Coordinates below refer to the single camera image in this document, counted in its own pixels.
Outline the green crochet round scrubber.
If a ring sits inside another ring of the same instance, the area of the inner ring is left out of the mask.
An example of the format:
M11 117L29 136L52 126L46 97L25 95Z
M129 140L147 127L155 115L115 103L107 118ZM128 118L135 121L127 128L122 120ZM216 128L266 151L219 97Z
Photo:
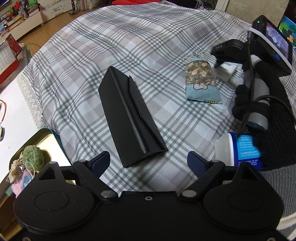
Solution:
M44 155L39 147L36 145L26 146L23 150L22 161L25 164L26 162L31 162L34 165L35 172L40 171L45 163Z

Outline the sachet pouch with blue sock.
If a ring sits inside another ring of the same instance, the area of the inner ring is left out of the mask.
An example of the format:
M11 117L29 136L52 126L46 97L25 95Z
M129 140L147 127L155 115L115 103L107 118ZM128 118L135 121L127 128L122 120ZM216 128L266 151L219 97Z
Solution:
M202 53L185 57L185 95L188 100L222 104L217 77Z

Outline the beige crochet lace cloth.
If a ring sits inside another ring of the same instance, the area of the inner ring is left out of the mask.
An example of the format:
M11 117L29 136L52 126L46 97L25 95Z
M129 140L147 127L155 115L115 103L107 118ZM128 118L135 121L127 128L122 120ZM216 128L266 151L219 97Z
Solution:
M18 182L20 180L24 169L25 169L25 165L22 161L22 158L12 162L11 168L8 174L8 181L10 182L10 184Z

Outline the pink drawstring cloth pouch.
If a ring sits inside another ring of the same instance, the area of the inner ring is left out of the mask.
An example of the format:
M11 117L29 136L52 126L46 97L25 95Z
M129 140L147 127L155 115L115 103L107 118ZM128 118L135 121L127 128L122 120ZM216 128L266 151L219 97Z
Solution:
M16 183L13 183L11 185L11 189L13 191L13 193L15 194L16 198L20 195L20 193L22 192L23 190L23 184L21 181L18 181Z

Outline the Mickey Mouse picture board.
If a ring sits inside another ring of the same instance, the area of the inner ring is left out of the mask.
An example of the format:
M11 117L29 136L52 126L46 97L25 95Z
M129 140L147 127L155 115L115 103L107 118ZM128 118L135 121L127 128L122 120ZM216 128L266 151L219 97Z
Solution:
M279 30L283 33L283 35L287 38L287 40L292 44L293 49L296 47L296 25L295 23L287 18L286 16L283 16L281 19L281 22L279 24Z

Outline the blue Tempo tissue box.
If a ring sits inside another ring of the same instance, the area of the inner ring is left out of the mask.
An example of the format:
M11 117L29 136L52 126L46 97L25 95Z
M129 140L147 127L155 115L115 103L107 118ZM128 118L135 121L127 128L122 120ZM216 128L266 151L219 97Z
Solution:
M240 163L247 162L256 170L262 169L261 152L253 145L250 134L237 137L236 133L226 133L215 142L214 147L216 160L226 166L238 167Z

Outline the gold metal tin tray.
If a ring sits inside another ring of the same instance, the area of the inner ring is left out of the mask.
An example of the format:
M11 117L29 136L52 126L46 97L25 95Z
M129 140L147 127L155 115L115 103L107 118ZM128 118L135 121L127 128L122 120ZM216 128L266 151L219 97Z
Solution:
M16 167L19 166L21 171L28 168L34 175L48 162L57 162L60 166L71 165L60 136L50 128L42 128L12 156L8 170L13 170L13 175L16 176Z

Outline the grey plaid bed cover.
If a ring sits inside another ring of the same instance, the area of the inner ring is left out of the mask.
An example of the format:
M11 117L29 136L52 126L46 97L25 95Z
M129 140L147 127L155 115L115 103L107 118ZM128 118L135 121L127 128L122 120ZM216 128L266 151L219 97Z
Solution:
M181 191L194 181L187 153L213 157L215 141L239 126L229 84L217 84L222 104L186 99L184 58L203 53L214 64L211 48L228 39L245 41L248 28L219 10L165 3L106 6L58 31L34 54L22 78L70 161L106 150L111 163L102 179L115 191ZM168 148L163 156L123 168L98 92L109 66L136 82Z

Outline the red desk calendar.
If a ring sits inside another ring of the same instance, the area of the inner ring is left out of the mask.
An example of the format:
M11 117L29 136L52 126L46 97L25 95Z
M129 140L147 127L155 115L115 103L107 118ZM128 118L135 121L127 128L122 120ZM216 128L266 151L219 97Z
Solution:
M1 84L18 68L18 54L22 51L21 45L15 40L12 34L8 34L1 42Z

